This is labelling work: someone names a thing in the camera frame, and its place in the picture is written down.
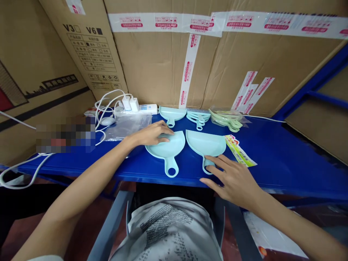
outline handle hole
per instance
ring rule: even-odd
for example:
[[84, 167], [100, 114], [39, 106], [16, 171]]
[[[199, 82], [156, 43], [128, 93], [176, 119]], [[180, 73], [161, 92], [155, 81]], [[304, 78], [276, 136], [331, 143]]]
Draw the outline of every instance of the handle hole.
[[176, 171], [174, 168], [170, 168], [170, 169], [168, 170], [168, 173], [169, 173], [169, 175], [171, 175], [171, 176], [175, 175], [176, 172], [177, 172], [177, 171]]
[[207, 170], [207, 166], [204, 166], [205, 170], [206, 170], [207, 172], [211, 173], [209, 170]]

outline hand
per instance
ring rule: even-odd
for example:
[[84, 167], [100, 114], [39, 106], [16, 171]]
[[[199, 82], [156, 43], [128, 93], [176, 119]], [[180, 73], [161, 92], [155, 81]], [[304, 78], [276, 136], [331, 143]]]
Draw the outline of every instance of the hand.
[[212, 165], [206, 167], [208, 171], [221, 180], [224, 187], [220, 187], [211, 179], [201, 178], [200, 181], [218, 193], [221, 198], [254, 211], [265, 192], [258, 186], [248, 168], [224, 155], [217, 158], [205, 156], [205, 158], [224, 170], [218, 170]]
[[161, 120], [155, 122], [142, 130], [133, 133], [125, 139], [132, 140], [136, 146], [139, 145], [156, 145], [160, 142], [169, 142], [167, 138], [158, 138], [162, 133], [174, 135], [174, 131], [168, 128], [167, 124]]

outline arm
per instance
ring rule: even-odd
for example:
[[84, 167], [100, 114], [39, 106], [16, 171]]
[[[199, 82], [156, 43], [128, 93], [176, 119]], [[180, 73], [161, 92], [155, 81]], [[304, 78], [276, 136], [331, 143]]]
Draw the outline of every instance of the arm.
[[214, 166], [207, 167], [225, 186], [220, 187], [207, 178], [201, 178], [200, 181], [215, 190], [221, 198], [253, 212], [274, 226], [314, 260], [348, 260], [348, 249], [344, 245], [264, 192], [246, 166], [224, 155], [206, 158], [224, 170], [222, 172]]
[[168, 142], [158, 139], [162, 133], [173, 134], [164, 121], [126, 137], [115, 148], [84, 171], [53, 202], [44, 217], [13, 258], [28, 260], [44, 255], [64, 257], [70, 238], [82, 212], [98, 197], [126, 156], [139, 145]]

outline white cable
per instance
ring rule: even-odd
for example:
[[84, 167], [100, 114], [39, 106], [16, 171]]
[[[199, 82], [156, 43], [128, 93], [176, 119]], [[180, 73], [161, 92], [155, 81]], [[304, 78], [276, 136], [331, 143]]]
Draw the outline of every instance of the white cable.
[[[114, 98], [114, 99], [112, 99], [112, 100], [111, 100], [110, 98], [108, 98], [108, 97], [105, 97], [106, 95], [108, 95], [108, 94], [110, 94], [110, 93], [113, 93], [113, 92], [115, 92], [115, 91], [121, 91], [123, 94], [120, 95], [120, 96], [117, 96], [116, 98]], [[97, 109], [96, 109], [96, 112], [95, 112], [95, 121], [96, 121], [96, 127], [95, 127], [95, 129], [97, 129], [97, 128], [99, 127], [100, 121], [101, 121], [101, 119], [103, 118], [103, 116], [104, 116], [104, 114], [105, 114], [106, 112], [112, 112], [112, 116], [113, 116], [113, 117], [116, 117], [116, 114], [115, 114], [116, 105], [117, 105], [117, 103], [120, 103], [120, 101], [117, 101], [117, 102], [116, 102], [116, 104], [115, 104], [115, 106], [114, 106], [114, 109], [112, 109], [112, 108], [110, 107], [110, 105], [111, 105], [116, 99], [118, 99], [118, 98], [120, 98], [120, 97], [122, 97], [122, 96], [126, 96], [126, 95], [131, 95], [131, 94], [125, 94], [124, 91], [123, 91], [123, 90], [120, 90], [120, 89], [113, 90], [113, 91], [111, 91], [111, 92], [108, 92], [108, 93], [104, 94], [104, 96], [103, 96], [99, 101], [97, 101], [97, 102], [94, 104], [94, 106], [97, 108]], [[106, 99], [107, 99], [107, 100], [110, 100], [109, 104], [108, 104], [106, 107], [103, 107], [102, 109], [100, 109], [100, 104], [101, 104], [104, 100], [106, 100]], [[100, 117], [100, 119], [98, 118], [99, 111], [102, 111], [102, 112], [103, 112], [102, 115], [101, 115], [101, 117]], [[11, 118], [12, 120], [15, 120], [15, 121], [17, 121], [17, 122], [19, 122], [19, 123], [21, 123], [21, 124], [23, 124], [23, 125], [25, 125], [25, 126], [27, 126], [27, 127], [29, 127], [29, 128], [36, 129], [35, 127], [30, 126], [30, 125], [28, 125], [28, 124], [26, 124], [26, 123], [24, 123], [24, 122], [22, 122], [22, 121], [20, 121], [20, 120], [18, 120], [18, 119], [16, 119], [16, 118], [10, 116], [10, 115], [8, 115], [8, 114], [2, 112], [2, 111], [0, 111], [0, 114], [6, 116], [6, 117], [8, 117], [8, 118]], [[108, 127], [108, 126], [106, 126], [105, 128], [103, 128], [103, 129], [101, 129], [101, 130], [96, 130], [96, 131], [95, 131], [96, 133], [97, 133], [97, 132], [102, 132], [103, 135], [104, 135], [104, 136], [103, 136], [103, 139], [102, 139], [99, 143], [97, 143], [96, 146], [98, 146], [100, 143], [102, 143], [102, 142], [104, 141], [104, 139], [105, 139], [105, 132], [104, 132], [103, 130], [106, 129], [107, 127]], [[26, 189], [27, 187], [30, 187], [30, 186], [34, 183], [34, 181], [35, 181], [35, 179], [36, 179], [36, 176], [37, 176], [37, 174], [38, 174], [38, 172], [39, 172], [41, 166], [42, 166], [42, 165], [45, 163], [45, 161], [46, 161], [50, 156], [52, 156], [53, 154], [55, 154], [55, 153], [39, 153], [39, 154], [38, 154], [37, 156], [35, 156], [34, 158], [28, 159], [28, 160], [26, 160], [26, 161], [23, 161], [23, 162], [21, 162], [21, 163], [18, 163], [18, 164], [16, 164], [16, 165], [14, 165], [14, 166], [12, 166], [12, 167], [9, 167], [8, 169], [6, 169], [6, 170], [4, 170], [3, 172], [1, 172], [1, 174], [0, 174], [0, 185], [2, 185], [3, 187], [5, 187], [5, 188], [7, 188], [7, 189], [14, 189], [14, 190]], [[28, 163], [28, 162], [30, 162], [30, 161], [33, 161], [33, 160], [35, 160], [35, 159], [37, 159], [37, 158], [39, 158], [39, 157], [42, 157], [42, 156], [46, 156], [46, 158], [43, 159], [43, 161], [37, 166], [37, 168], [36, 168], [36, 170], [35, 170], [35, 173], [34, 173], [34, 175], [32, 176], [32, 179], [31, 179], [31, 181], [30, 181], [30, 183], [29, 183], [28, 185], [26, 185], [26, 186], [24, 186], [24, 187], [16, 187], [16, 186], [7, 185], [6, 182], [4, 182], [3, 176], [4, 176], [8, 171], [10, 171], [10, 170], [12, 170], [12, 169], [14, 169], [14, 168], [16, 168], [16, 167], [22, 165], [22, 164], [25, 164], [25, 163]]]
[[246, 117], [254, 117], [254, 118], [261, 118], [261, 119], [266, 119], [266, 120], [270, 120], [270, 121], [276, 121], [276, 122], [281, 122], [281, 123], [286, 123], [286, 121], [278, 121], [278, 120], [273, 120], [271, 118], [266, 118], [266, 117], [261, 117], [261, 116], [253, 116], [253, 115], [243, 115]]
[[4, 115], [4, 116], [6, 116], [6, 117], [9, 117], [10, 119], [15, 120], [16, 122], [19, 122], [19, 123], [21, 123], [21, 124], [23, 124], [23, 125], [25, 125], [25, 126], [27, 126], [27, 127], [29, 127], [29, 128], [36, 129], [36, 128], [33, 127], [33, 126], [30, 126], [29, 124], [26, 124], [26, 123], [24, 123], [24, 122], [22, 122], [22, 121], [20, 121], [20, 120], [17, 120], [16, 118], [13, 118], [12, 116], [6, 114], [5, 112], [0, 111], [0, 114]]
[[[31, 158], [31, 159], [29, 159], [29, 160], [27, 160], [27, 161], [23, 161], [23, 162], [21, 162], [21, 163], [18, 163], [18, 164], [16, 164], [16, 165], [12, 166], [12, 167], [9, 167], [8, 169], [4, 170], [4, 171], [0, 174], [0, 185], [4, 186], [4, 187], [7, 188], [7, 189], [14, 189], [14, 190], [26, 189], [27, 187], [30, 187], [30, 186], [34, 183], [34, 181], [35, 181], [35, 179], [36, 179], [36, 176], [37, 176], [37, 174], [38, 174], [38, 172], [39, 172], [41, 166], [42, 166], [42, 165], [45, 163], [45, 161], [46, 161], [50, 156], [52, 156], [53, 154], [55, 154], [55, 153], [49, 153], [49, 154], [39, 153], [39, 155], [36, 156], [36, 157], [34, 157], [34, 158]], [[12, 169], [14, 169], [14, 168], [16, 168], [16, 167], [22, 165], [22, 164], [25, 164], [25, 163], [28, 163], [28, 162], [30, 162], [30, 161], [33, 161], [33, 160], [35, 160], [35, 159], [37, 159], [37, 158], [39, 158], [39, 157], [41, 157], [41, 156], [46, 156], [46, 158], [39, 164], [39, 166], [37, 166], [36, 171], [35, 171], [35, 173], [34, 173], [32, 179], [31, 179], [31, 181], [30, 181], [30, 183], [29, 183], [28, 185], [26, 185], [26, 186], [24, 186], [24, 187], [16, 187], [16, 186], [7, 185], [6, 182], [4, 182], [3, 176], [4, 176], [8, 171], [10, 171], [10, 170], [12, 170]]]

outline clear plastic bag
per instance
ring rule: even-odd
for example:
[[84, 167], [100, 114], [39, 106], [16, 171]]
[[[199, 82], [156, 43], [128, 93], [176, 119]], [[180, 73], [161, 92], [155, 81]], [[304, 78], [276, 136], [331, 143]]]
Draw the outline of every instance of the clear plastic bag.
[[151, 124], [151, 114], [125, 114], [116, 117], [116, 125], [112, 125], [105, 130], [105, 141], [121, 141], [126, 136], [131, 135]]
[[248, 121], [243, 114], [234, 109], [213, 106], [209, 111], [211, 113], [211, 121], [214, 124], [228, 126], [232, 132], [238, 132], [241, 127], [248, 128], [246, 123], [251, 123], [251, 121]]

